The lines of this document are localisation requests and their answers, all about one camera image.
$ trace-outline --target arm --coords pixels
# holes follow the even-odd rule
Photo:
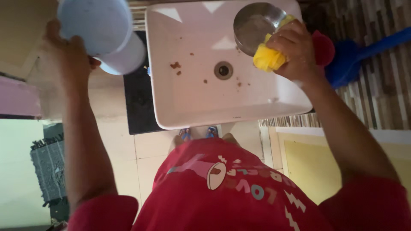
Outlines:
[[[360,175],[399,182],[397,173],[381,146],[357,116],[338,97],[315,65],[311,36],[298,20],[274,34],[267,47],[280,50],[288,62],[276,73],[298,81],[313,104],[326,139],[340,168],[342,182]]]
[[[72,211],[103,194],[117,195],[113,169],[88,99],[88,78],[100,62],[89,58],[80,37],[59,35],[60,24],[47,24],[40,58],[50,66],[64,103],[65,177]]]

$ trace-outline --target blue flip-flop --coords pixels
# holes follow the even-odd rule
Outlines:
[[[190,130],[189,128],[183,128],[183,129],[180,129],[180,132],[178,133],[180,134],[182,131],[185,131],[184,135],[181,137],[182,140],[184,140],[187,136],[188,136],[188,139],[191,140],[191,135],[190,133],[187,132],[187,129]]]
[[[206,135],[205,135],[206,138],[214,138],[214,134],[212,132],[208,132],[208,130],[211,130],[212,132],[215,132],[217,134],[217,137],[218,137],[217,128],[216,127],[208,127]]]

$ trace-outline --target pink wall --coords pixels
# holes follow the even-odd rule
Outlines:
[[[0,76],[0,114],[40,116],[40,98],[37,88]]]

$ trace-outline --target yellow sponge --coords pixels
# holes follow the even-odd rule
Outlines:
[[[294,16],[287,15],[280,23],[280,27],[294,20]],[[266,39],[258,46],[257,52],[253,57],[254,65],[266,72],[272,72],[278,70],[286,62],[286,57],[279,51],[266,47],[266,43],[271,38],[270,34],[266,35]]]

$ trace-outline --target black countertop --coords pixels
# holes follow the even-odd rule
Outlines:
[[[135,31],[147,48],[145,31]],[[164,131],[155,120],[151,79],[147,74],[148,55],[134,72],[124,75],[127,120],[130,135]]]

